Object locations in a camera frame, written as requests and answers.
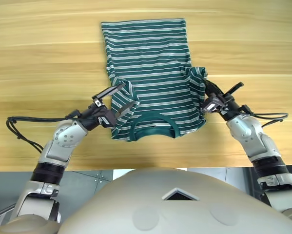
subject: metal arm segment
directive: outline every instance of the metal arm segment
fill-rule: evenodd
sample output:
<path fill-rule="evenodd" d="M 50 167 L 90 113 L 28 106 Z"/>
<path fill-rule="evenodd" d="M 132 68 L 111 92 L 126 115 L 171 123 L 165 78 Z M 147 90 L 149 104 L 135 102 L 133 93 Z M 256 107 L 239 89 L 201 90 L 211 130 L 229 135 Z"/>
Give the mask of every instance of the metal arm segment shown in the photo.
<path fill-rule="evenodd" d="M 116 115 L 107 109 L 102 99 L 117 92 L 123 86 L 120 84 L 105 89 L 92 97 L 93 103 L 87 110 L 82 113 L 74 110 L 67 116 L 78 117 L 77 120 L 59 122 L 53 139 L 43 149 L 31 180 L 26 183 L 15 205 L 11 220 L 19 215 L 37 214 L 45 219 L 58 221 L 59 203 L 51 198 L 58 195 L 59 184 L 72 152 L 82 142 L 88 131 L 99 125 L 105 128 L 115 126 Z M 121 111 L 126 112 L 126 108 L 130 107 L 131 104 L 123 107 Z"/>
<path fill-rule="evenodd" d="M 262 201 L 292 219 L 292 174 L 281 158 L 275 142 L 267 136 L 261 123 L 245 105 L 239 107 L 232 93 L 243 83 L 223 93 L 215 84 L 206 81 L 209 97 L 203 104 L 205 112 L 218 112 L 227 122 L 231 135 L 240 142 L 258 175 L 264 194 Z"/>

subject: gray floor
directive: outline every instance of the gray floor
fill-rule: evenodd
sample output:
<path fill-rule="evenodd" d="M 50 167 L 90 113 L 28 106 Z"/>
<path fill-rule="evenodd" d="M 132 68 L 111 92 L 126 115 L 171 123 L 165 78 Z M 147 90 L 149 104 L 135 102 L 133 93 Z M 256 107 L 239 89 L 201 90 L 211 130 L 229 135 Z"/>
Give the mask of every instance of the gray floor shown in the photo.
<path fill-rule="evenodd" d="M 188 168 L 188 171 L 218 178 L 248 193 L 243 168 Z M 0 210 L 17 201 L 31 174 L 31 172 L 0 172 Z M 60 202 L 62 220 L 77 211 L 112 179 L 112 170 L 65 172 L 56 199 Z"/>

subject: white stripe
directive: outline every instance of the white stripe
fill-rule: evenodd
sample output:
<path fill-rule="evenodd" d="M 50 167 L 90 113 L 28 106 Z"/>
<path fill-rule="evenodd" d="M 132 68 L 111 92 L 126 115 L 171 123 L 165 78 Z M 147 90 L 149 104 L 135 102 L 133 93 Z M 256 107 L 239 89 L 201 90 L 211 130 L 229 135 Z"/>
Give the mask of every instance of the white stripe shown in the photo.
<path fill-rule="evenodd" d="M 125 28 L 143 28 L 143 27 L 162 27 L 162 26 L 176 26 L 179 27 L 179 24 L 159 24 L 159 25 L 138 25 L 138 26 L 124 26 L 124 27 L 117 27 L 115 29 L 125 29 Z"/>
<path fill-rule="evenodd" d="M 178 58 L 177 60 L 183 60 L 183 59 L 185 59 L 185 60 L 187 60 L 188 58 Z M 138 60 L 138 61 L 130 61 L 130 62 L 114 62 L 114 61 L 109 61 L 109 62 L 107 62 L 107 65 L 109 64 L 109 63 L 112 63 L 112 64 L 122 64 L 122 63 L 129 63 L 129 64 L 132 64 L 132 63 L 135 63 L 135 62 L 155 62 L 155 61 L 159 61 L 159 60 L 167 60 L 167 61 L 175 61 L 174 59 L 168 59 L 168 58 L 158 58 L 158 59 L 155 59 L 155 60 Z"/>
<path fill-rule="evenodd" d="M 197 125 L 199 125 L 201 122 L 194 124 L 194 125 L 190 125 L 190 126 L 183 126 L 183 127 L 179 127 L 179 128 L 190 128 L 190 127 L 197 127 Z"/>
<path fill-rule="evenodd" d="M 138 94 L 137 97 L 141 98 L 141 97 L 151 97 L 151 96 L 159 96 L 159 95 L 168 95 L 168 94 L 178 94 L 178 93 L 183 93 L 183 92 L 187 92 L 187 91 L 190 91 L 190 89 L 179 89 L 179 90 L 168 91 L 168 92 L 161 92 L 161 93 Z"/>
<path fill-rule="evenodd" d="M 130 98 L 124 96 L 121 92 L 117 92 L 117 94 L 119 94 L 122 98 L 124 98 L 124 99 L 127 100 L 128 102 L 133 101 L 133 100 L 131 100 Z"/>
<path fill-rule="evenodd" d="M 191 117 L 191 116 L 196 116 L 196 115 L 197 115 L 196 108 L 193 108 L 193 109 L 195 109 L 195 110 L 194 110 L 195 113 L 193 113 L 192 115 L 189 115 L 189 116 L 182 116 L 182 117 L 173 117 L 173 118 L 171 118 L 171 119 L 177 119 L 177 118 L 189 118 L 189 117 Z"/>
<path fill-rule="evenodd" d="M 191 109 L 188 109 L 188 110 L 182 110 L 182 111 L 163 112 L 161 114 L 165 115 L 165 116 L 171 116 L 171 115 L 189 113 L 191 111 L 196 111 L 196 108 L 194 107 L 194 108 L 191 108 Z"/>
<path fill-rule="evenodd" d="M 131 65 L 131 66 L 117 66 L 116 69 L 130 69 L 130 68 L 142 68 L 142 67 L 156 67 L 156 66 L 167 66 L 167 65 L 173 65 L 173 64 L 184 64 L 184 65 L 191 65 L 190 62 L 178 62 L 178 61 L 171 61 L 171 62 L 157 62 L 154 64 L 143 64 L 143 65 Z M 106 67 L 107 70 L 110 70 L 111 68 L 115 68 L 113 65 L 110 65 L 109 67 Z"/>
<path fill-rule="evenodd" d="M 110 41 L 113 41 L 113 42 L 125 42 L 125 41 L 145 41 L 145 40 L 159 40 L 159 39 L 166 39 L 166 38 L 169 38 L 169 39 L 176 39 L 176 38 L 186 38 L 186 36 L 165 36 L 165 37 L 147 37 L 147 38 L 134 38 L 133 39 L 113 39 L 113 38 L 110 38 L 110 37 L 104 37 L 106 40 L 110 40 Z"/>
<path fill-rule="evenodd" d="M 196 82 L 195 80 L 193 80 L 193 79 L 190 80 L 190 83 L 200 87 L 200 84 L 198 82 Z"/>
<path fill-rule="evenodd" d="M 190 91 L 190 94 L 198 96 L 200 99 L 204 99 L 204 95 L 199 95 L 198 93 L 194 92 L 194 91 Z"/>
<path fill-rule="evenodd" d="M 193 104 L 189 104 L 189 105 L 185 105 L 185 106 L 182 106 L 182 107 L 187 107 L 187 106 L 194 106 Z M 151 111 L 162 111 L 162 110 L 170 110 L 170 109 L 175 109 L 177 107 L 170 107 L 170 108 L 160 108 L 160 109 L 152 109 Z M 136 110 L 135 112 L 147 112 L 149 110 Z"/>
<path fill-rule="evenodd" d="M 157 77 L 157 76 L 163 76 L 163 75 L 171 75 L 171 74 L 179 74 L 179 73 L 184 73 L 184 71 L 172 71 L 172 72 L 159 72 L 159 73 L 149 73 L 149 74 L 144 74 L 144 75 L 124 75 L 121 76 L 125 79 L 129 78 L 141 78 L 141 77 Z"/>
<path fill-rule="evenodd" d="M 127 51 L 127 50 L 141 50 L 141 49 L 157 49 L 164 47 L 173 47 L 173 46 L 188 46 L 188 43 L 169 43 L 164 45 L 148 45 L 148 46 L 135 46 L 135 47 L 125 47 L 125 48 L 112 48 L 110 45 L 106 45 L 106 48 L 109 48 L 112 51 Z"/>
<path fill-rule="evenodd" d="M 181 95 L 181 96 L 176 96 L 176 97 L 165 97 L 165 98 L 156 98 L 156 99 L 142 99 L 142 101 L 154 101 L 154 100 L 163 100 L 163 99 L 170 99 L 170 98 L 181 98 L 181 97 L 186 97 L 190 96 L 191 94 L 186 94 L 186 95 Z"/>
<path fill-rule="evenodd" d="M 188 48 L 182 48 L 182 49 L 166 48 L 166 49 L 163 49 L 163 50 L 156 50 L 156 51 L 138 51 L 137 50 L 137 52 L 127 52 L 127 53 L 117 53 L 117 54 L 114 54 L 114 53 L 112 53 L 111 50 L 108 50 L 108 51 L 106 51 L 106 54 L 111 55 L 111 56 L 116 56 L 116 55 L 126 55 L 126 54 L 160 53 L 160 52 L 163 52 L 163 51 L 169 51 L 169 52 L 181 51 L 182 52 L 182 50 L 188 51 Z"/>
<path fill-rule="evenodd" d="M 126 24 L 132 24 L 132 23 L 160 23 L 160 22 L 182 22 L 185 19 L 149 19 L 149 20 L 131 20 L 131 21 L 123 21 L 123 22 L 102 22 L 101 25 L 109 25 L 109 26 L 117 26 L 117 25 L 126 25 Z"/>
<path fill-rule="evenodd" d="M 122 106 L 121 106 L 119 103 L 117 103 L 114 99 L 112 99 L 111 102 L 112 102 L 114 105 L 116 105 L 117 107 L 119 107 L 119 108 L 122 107 Z"/>
<path fill-rule="evenodd" d="M 186 123 L 193 123 L 195 121 L 199 120 L 199 117 L 195 117 L 189 120 L 183 120 L 183 121 L 175 121 L 176 124 L 186 124 Z"/>
<path fill-rule="evenodd" d="M 154 68 L 154 69 L 148 69 L 148 70 L 138 70 L 138 71 L 124 71 L 124 72 L 118 72 L 117 71 L 117 74 L 118 73 L 128 73 L 128 72 L 133 72 L 133 73 L 136 73 L 136 72 L 151 72 L 151 71 L 154 71 L 154 70 L 159 70 L 159 71 L 162 71 L 162 70 L 167 70 L 167 69 L 177 69 L 177 68 L 183 68 L 183 66 L 179 66 L 179 67 L 167 67 L 167 68 Z"/>
<path fill-rule="evenodd" d="M 159 56 L 186 56 L 189 55 L 189 52 L 186 53 L 160 53 L 156 55 L 139 55 L 139 56 L 126 56 L 126 57 L 111 57 L 111 55 L 107 56 L 107 59 L 114 60 L 128 60 L 128 59 L 141 59 L 141 58 L 157 58 Z"/>
<path fill-rule="evenodd" d="M 159 103 L 151 103 L 151 104 L 140 104 L 139 107 L 151 107 L 151 106 L 164 106 L 164 105 L 173 105 L 191 101 L 191 98 L 179 100 L 179 101 L 168 101 L 168 102 L 159 102 Z"/>
<path fill-rule="evenodd" d="M 177 83 L 186 83 L 190 78 L 186 78 L 184 80 L 176 80 L 176 81 L 164 81 L 158 83 L 147 83 L 147 84 L 134 84 L 133 87 L 148 87 L 148 86 L 159 86 L 159 85 L 168 85 L 168 84 L 177 84 Z"/>
<path fill-rule="evenodd" d="M 119 139 L 114 139 L 114 140 L 130 140 L 130 138 L 129 137 L 126 137 L 126 138 L 119 138 Z"/>
<path fill-rule="evenodd" d="M 152 90 L 174 89 L 174 88 L 178 88 L 178 87 L 182 87 L 182 86 L 188 86 L 188 84 L 178 85 L 178 86 L 174 86 L 174 87 L 167 87 L 167 88 L 147 89 L 147 90 L 144 90 L 144 89 L 143 90 L 135 90 L 135 92 L 145 92 L 145 91 L 147 92 L 147 91 L 152 91 Z"/>
<path fill-rule="evenodd" d="M 184 42 L 187 42 L 187 39 L 183 39 L 183 40 L 176 40 L 176 39 L 170 39 L 170 40 L 166 40 L 166 41 L 152 41 L 152 42 L 136 42 L 136 43 L 128 43 L 128 44 L 113 44 L 109 41 L 105 41 L 106 44 L 111 44 L 113 46 L 123 46 L 123 45 L 140 45 L 140 44 L 151 44 L 151 43 L 167 43 L 167 42 L 171 42 L 171 41 L 176 41 L 176 42 L 181 42 L 181 41 L 184 41 Z"/>
<path fill-rule="evenodd" d="M 179 78 L 184 78 L 184 76 L 180 76 L 180 77 L 165 77 L 165 78 L 152 78 L 152 79 L 138 79 L 137 80 L 130 80 L 130 82 L 132 83 L 132 86 L 134 87 L 134 82 L 141 82 L 141 81 L 154 81 L 154 80 L 159 80 L 159 79 L 167 79 L 167 80 L 171 80 L 171 79 L 179 79 Z"/>
<path fill-rule="evenodd" d="M 197 130 L 197 128 L 186 130 L 186 131 L 180 131 L 180 134 L 188 134 L 188 133 L 193 133 Z"/>
<path fill-rule="evenodd" d="M 132 29 L 132 30 L 102 30 L 102 33 L 110 33 L 110 34 L 117 34 L 117 33 L 143 33 L 143 32 L 162 32 L 162 31 L 174 31 L 174 30 L 186 30 L 186 27 L 171 27 L 171 28 L 154 28 L 154 29 Z"/>

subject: black wire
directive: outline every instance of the black wire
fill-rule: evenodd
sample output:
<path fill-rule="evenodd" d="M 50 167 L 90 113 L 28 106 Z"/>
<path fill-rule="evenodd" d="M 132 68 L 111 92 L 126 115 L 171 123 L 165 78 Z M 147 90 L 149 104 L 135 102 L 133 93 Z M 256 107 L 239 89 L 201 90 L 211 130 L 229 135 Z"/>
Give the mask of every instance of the black wire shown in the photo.
<path fill-rule="evenodd" d="M 53 122 L 59 122 L 63 120 L 78 120 L 80 122 L 82 121 L 94 121 L 92 119 L 83 119 L 83 118 L 71 118 L 71 117 L 65 117 L 65 118 L 37 118 L 37 117 L 23 117 L 23 116 L 17 116 L 17 117 L 8 117 L 6 121 L 7 128 L 17 136 L 17 139 L 24 140 L 25 142 L 29 143 L 32 147 L 34 147 L 38 152 L 42 153 L 43 147 L 31 140 L 28 140 L 26 137 L 24 137 L 20 131 L 15 127 L 15 124 L 17 121 L 27 121 L 27 122 L 44 122 L 44 123 L 53 123 Z"/>
<path fill-rule="evenodd" d="M 260 118 L 260 119 L 266 119 L 266 120 L 270 120 L 269 122 L 265 123 L 262 125 L 262 128 L 277 123 L 277 122 L 282 122 L 284 119 L 286 119 L 289 114 L 288 113 L 244 113 L 244 112 L 239 112 L 239 111 L 231 111 L 233 113 L 236 114 L 242 114 L 242 115 L 248 115 L 248 116 L 253 116 L 255 118 Z"/>

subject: floor tile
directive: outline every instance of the floor tile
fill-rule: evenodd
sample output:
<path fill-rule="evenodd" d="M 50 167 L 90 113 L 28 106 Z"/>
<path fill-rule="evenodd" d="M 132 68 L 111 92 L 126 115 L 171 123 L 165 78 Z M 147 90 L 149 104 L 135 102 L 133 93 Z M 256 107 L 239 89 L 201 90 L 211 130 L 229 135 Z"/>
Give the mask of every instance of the floor tile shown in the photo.
<path fill-rule="evenodd" d="M 249 193 L 244 169 L 242 167 L 228 167 L 225 182 L 245 193 Z"/>
<path fill-rule="evenodd" d="M 96 178 L 100 178 L 100 175 L 101 175 L 101 171 L 95 171 L 95 170 L 92 170 L 92 171 L 74 171 L 74 172 L 81 173 L 81 174 L 84 174 L 87 176 L 96 177 Z"/>
<path fill-rule="evenodd" d="M 225 181 L 226 177 L 226 167 L 201 167 L 201 168 L 188 168 L 189 172 L 198 172 L 208 176 L 212 176 L 221 181 Z"/>

